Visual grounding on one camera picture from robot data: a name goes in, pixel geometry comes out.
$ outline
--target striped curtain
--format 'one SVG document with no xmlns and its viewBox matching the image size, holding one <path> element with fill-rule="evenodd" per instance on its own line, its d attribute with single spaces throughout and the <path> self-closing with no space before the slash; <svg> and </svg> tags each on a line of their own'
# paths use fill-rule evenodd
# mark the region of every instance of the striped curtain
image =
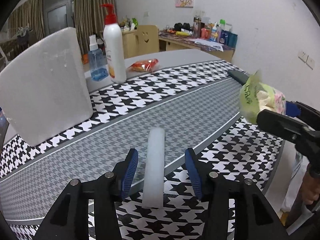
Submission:
<svg viewBox="0 0 320 240">
<path fill-rule="evenodd" d="M 27 25 L 34 30 L 38 41 L 44 38 L 42 0 L 28 0 L 12 12 L 8 19 L 9 37 Z"/>
<path fill-rule="evenodd" d="M 115 4 L 115 0 L 74 0 L 75 24 L 82 55 L 89 50 L 89 36 L 104 29 L 107 10 L 101 4 Z"/>
</svg>

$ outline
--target human hand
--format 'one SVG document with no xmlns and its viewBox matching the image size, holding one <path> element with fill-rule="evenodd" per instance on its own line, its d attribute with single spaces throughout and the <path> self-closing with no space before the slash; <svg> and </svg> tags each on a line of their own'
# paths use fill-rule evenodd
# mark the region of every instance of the human hand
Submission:
<svg viewBox="0 0 320 240">
<path fill-rule="evenodd" d="M 309 169 L 307 169 L 303 177 L 300 192 L 302 200 L 306 205 L 311 205 L 314 201 L 319 199 L 320 179 L 314 179 L 311 177 Z"/>
</svg>

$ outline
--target red snack package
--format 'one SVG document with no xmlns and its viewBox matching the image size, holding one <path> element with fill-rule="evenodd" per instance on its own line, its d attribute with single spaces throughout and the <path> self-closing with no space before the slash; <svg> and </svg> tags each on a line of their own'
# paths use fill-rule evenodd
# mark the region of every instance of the red snack package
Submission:
<svg viewBox="0 0 320 240">
<path fill-rule="evenodd" d="M 137 71 L 137 72 L 153 72 L 158 62 L 159 61 L 156 58 L 140 60 L 140 61 L 137 61 L 136 63 L 133 63 L 129 67 L 129 70 Z"/>
</svg>

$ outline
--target metal screw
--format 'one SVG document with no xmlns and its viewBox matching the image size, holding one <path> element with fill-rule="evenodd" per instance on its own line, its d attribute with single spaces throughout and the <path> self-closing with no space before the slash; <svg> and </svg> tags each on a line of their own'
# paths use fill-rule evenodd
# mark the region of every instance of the metal screw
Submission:
<svg viewBox="0 0 320 240">
<path fill-rule="evenodd" d="M 77 185 L 78 183 L 79 183 L 79 180 L 77 180 L 77 179 L 73 179 L 73 180 L 70 181 L 70 185 L 71 185 L 71 186 L 75 186 L 75 185 Z"/>
<path fill-rule="evenodd" d="M 106 172 L 106 173 L 104 174 L 104 176 L 105 176 L 106 178 L 112 178 L 112 177 L 114 176 L 114 173 L 113 173 L 112 171 L 108 171 L 108 172 Z"/>
<path fill-rule="evenodd" d="M 209 176 L 211 177 L 211 178 L 217 178 L 218 176 L 219 176 L 219 174 L 218 173 L 216 173 L 215 171 L 211 171 L 210 173 L 209 173 Z"/>
<path fill-rule="evenodd" d="M 249 179 L 249 178 L 245 178 L 244 179 L 244 183 L 247 184 L 247 185 L 252 185 L 253 184 L 253 180 Z"/>
</svg>

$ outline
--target bottle label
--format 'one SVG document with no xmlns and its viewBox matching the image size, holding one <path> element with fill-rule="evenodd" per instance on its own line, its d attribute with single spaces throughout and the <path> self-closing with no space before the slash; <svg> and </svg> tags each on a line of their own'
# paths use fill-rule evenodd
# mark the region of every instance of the bottle label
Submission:
<svg viewBox="0 0 320 240">
<path fill-rule="evenodd" d="M 107 63 L 108 63 L 108 69 L 109 69 L 109 74 L 110 74 L 110 77 L 112 78 L 115 78 L 115 70 L 112 66 L 112 60 L 111 60 L 111 55 L 110 55 L 110 50 L 108 50 L 106 52 L 107 54 Z"/>
</svg>

